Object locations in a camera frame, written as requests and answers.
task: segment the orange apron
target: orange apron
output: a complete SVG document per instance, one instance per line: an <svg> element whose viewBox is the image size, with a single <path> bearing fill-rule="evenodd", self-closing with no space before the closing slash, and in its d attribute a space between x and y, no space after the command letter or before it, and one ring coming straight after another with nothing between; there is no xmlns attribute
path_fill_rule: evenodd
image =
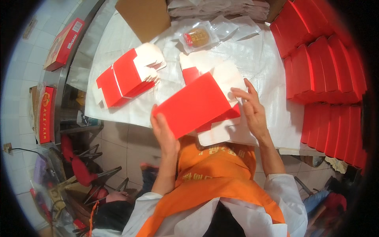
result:
<svg viewBox="0 0 379 237"><path fill-rule="evenodd" d="M195 138L190 136L183 137L180 145L175 189L159 200L137 237L153 236L166 217L218 197L264 207L273 224L285 223L279 206L253 180L256 166L253 147L231 144L230 149L216 145L199 151Z"/></svg>

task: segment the wall outlet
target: wall outlet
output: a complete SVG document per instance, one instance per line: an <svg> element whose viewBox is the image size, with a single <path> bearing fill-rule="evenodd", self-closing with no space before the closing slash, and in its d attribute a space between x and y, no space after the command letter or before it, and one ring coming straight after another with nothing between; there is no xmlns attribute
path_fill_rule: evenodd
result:
<svg viewBox="0 0 379 237"><path fill-rule="evenodd" d="M6 153L9 153L11 150L12 150L12 144L11 143L4 144L4 151Z"/></svg>

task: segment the orange rope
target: orange rope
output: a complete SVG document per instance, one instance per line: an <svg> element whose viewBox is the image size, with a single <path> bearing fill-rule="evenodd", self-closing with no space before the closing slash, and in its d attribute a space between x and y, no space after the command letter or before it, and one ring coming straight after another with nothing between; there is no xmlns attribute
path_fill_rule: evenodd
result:
<svg viewBox="0 0 379 237"><path fill-rule="evenodd" d="M96 207L97 207L98 204L99 204L99 201L97 201L95 203L95 205L92 207L91 217L89 218L89 237L92 236L92 219L94 217L94 211L95 211L95 209L96 209Z"/></svg>

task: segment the stack of red boxes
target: stack of red boxes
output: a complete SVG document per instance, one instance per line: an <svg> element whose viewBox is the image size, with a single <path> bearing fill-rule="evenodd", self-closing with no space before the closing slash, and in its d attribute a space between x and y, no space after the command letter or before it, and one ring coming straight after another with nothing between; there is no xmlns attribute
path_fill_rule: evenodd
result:
<svg viewBox="0 0 379 237"><path fill-rule="evenodd" d="M304 104L301 142L363 168L362 60L326 0L287 1L270 26L284 58L287 99Z"/></svg>

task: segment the barcode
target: barcode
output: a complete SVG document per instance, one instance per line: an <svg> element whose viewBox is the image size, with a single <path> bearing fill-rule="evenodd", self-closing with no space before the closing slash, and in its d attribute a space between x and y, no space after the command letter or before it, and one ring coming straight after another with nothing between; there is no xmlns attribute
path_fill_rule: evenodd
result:
<svg viewBox="0 0 379 237"><path fill-rule="evenodd" d="M80 23L80 22L77 21L75 23L75 26L72 28L72 30L75 31L75 32L79 32L79 30L80 30L80 28L81 28L82 25L83 25L82 23Z"/></svg>

